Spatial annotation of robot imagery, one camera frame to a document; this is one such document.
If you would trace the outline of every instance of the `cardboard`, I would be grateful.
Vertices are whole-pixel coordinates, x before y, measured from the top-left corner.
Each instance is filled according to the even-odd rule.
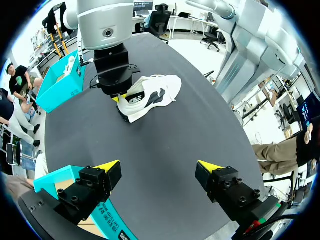
[[[65,77],[65,74],[62,74],[60,77],[58,77],[58,79],[56,80],[56,82],[59,82],[61,79],[63,79]]]

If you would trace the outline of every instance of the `camera lens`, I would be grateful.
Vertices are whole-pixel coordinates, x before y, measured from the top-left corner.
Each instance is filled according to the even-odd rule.
[[[103,35],[104,35],[106,38],[111,37],[113,34],[114,34],[114,31],[113,31],[112,29],[106,29],[106,30],[103,32]]]

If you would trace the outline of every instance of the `yellow pole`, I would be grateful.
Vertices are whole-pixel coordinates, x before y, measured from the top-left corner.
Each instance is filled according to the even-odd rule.
[[[57,47],[57,44],[56,44],[56,42],[54,40],[54,37],[52,36],[52,33],[50,33],[50,37],[51,37],[51,40],[53,42],[53,45],[54,45],[54,48],[55,48],[56,52],[58,53],[59,57],[62,58],[61,53],[60,53],[60,51],[59,51],[59,49]]]
[[[69,54],[68,48],[67,48],[67,46],[66,46],[66,44],[65,44],[65,41],[64,41],[64,39],[63,39],[63,37],[62,37],[62,34],[61,34],[61,32],[60,32],[60,29],[59,29],[59,24],[58,24],[57,22],[56,22],[56,28],[58,29],[59,37],[60,37],[60,39],[61,39],[62,45],[63,45],[63,47],[64,47],[64,50],[65,50],[66,54]]]

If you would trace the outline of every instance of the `man in black shirt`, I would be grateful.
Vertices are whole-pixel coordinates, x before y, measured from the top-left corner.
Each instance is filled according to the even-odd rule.
[[[9,82],[9,88],[11,94],[19,99],[22,111],[26,114],[29,112],[30,108],[34,103],[27,104],[27,99],[25,95],[29,90],[32,90],[35,87],[41,86],[43,79],[30,76],[28,69],[24,66],[18,66],[16,69],[11,63],[6,69],[6,72],[11,75]]]
[[[14,101],[8,95],[8,92],[3,88],[0,88],[0,123],[8,125],[14,135],[18,138],[22,138],[28,144],[35,147],[40,146],[40,141],[34,140],[31,136],[26,134],[20,126],[22,125],[27,130],[33,131],[33,133],[36,134],[40,128],[40,124],[32,126],[27,121],[21,107],[14,104]]]
[[[306,132],[279,144],[252,145],[262,173],[283,175],[312,161],[313,169],[320,157],[320,116],[311,120]]]

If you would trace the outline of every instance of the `black t-shirt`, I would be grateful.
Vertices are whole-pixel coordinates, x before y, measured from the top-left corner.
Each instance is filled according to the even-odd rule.
[[[11,77],[9,82],[11,94],[14,94],[14,92],[19,94],[24,85],[28,83],[27,78],[25,76],[27,70],[28,68],[26,68],[25,66],[18,66],[16,68],[15,75]]]
[[[8,99],[8,92],[3,88],[0,88],[0,117],[5,120],[10,120],[14,114],[15,106]]]
[[[305,143],[306,132],[301,132],[296,137],[296,155],[298,166],[301,167],[307,162],[320,157],[320,116],[311,120],[313,130],[311,133],[311,141]]]

